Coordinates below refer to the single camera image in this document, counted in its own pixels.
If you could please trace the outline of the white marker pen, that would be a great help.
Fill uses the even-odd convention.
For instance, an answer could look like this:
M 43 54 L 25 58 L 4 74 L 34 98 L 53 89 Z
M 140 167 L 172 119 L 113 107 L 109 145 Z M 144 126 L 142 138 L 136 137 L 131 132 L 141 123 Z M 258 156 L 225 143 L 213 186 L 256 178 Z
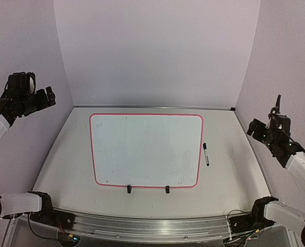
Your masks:
M 205 155 L 205 160 L 206 160 L 206 165 L 209 166 L 209 158 L 208 158 L 208 151 L 207 151 L 207 144 L 203 143 L 203 149 L 204 149 L 204 155 Z

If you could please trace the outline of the pink framed whiteboard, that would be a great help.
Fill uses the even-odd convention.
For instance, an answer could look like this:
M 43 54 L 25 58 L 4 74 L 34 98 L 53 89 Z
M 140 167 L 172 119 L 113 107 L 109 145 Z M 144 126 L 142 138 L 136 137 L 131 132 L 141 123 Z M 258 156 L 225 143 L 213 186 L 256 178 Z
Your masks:
M 198 184 L 201 115 L 94 113 L 89 126 L 98 185 L 194 188 Z

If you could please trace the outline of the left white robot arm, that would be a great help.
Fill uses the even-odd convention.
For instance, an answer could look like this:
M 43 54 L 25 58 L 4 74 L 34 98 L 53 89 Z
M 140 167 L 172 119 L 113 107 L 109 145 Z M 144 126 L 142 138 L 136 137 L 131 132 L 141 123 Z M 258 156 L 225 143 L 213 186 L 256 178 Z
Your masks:
M 37 89 L 33 72 L 10 74 L 0 96 L 0 145 L 19 118 L 27 117 L 56 104 L 50 86 Z M 40 191 L 0 193 L 0 220 L 28 215 L 30 220 L 52 224 L 57 219 L 49 194 Z

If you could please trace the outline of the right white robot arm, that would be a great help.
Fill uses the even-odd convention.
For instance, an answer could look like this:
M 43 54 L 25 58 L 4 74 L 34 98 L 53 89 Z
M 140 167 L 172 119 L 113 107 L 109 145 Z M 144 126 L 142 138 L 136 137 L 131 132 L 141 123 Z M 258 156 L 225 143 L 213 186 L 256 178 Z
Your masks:
M 280 113 L 281 96 L 268 114 L 268 123 L 253 119 L 247 134 L 264 144 L 278 163 L 291 174 L 305 192 L 305 149 L 291 138 L 291 120 Z M 305 211 L 265 197 L 255 201 L 251 217 L 254 222 L 278 223 L 294 232 L 305 246 Z

